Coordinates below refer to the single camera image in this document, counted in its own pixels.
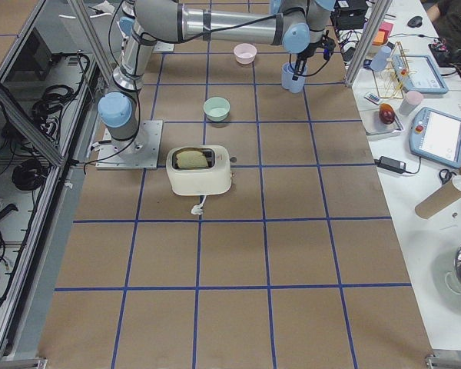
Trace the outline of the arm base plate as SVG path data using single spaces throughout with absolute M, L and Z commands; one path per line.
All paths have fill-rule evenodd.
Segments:
M 156 169 L 162 130 L 162 120 L 142 121 L 136 139 L 122 153 L 119 151 L 124 146 L 119 141 L 102 145 L 95 167 L 99 170 Z

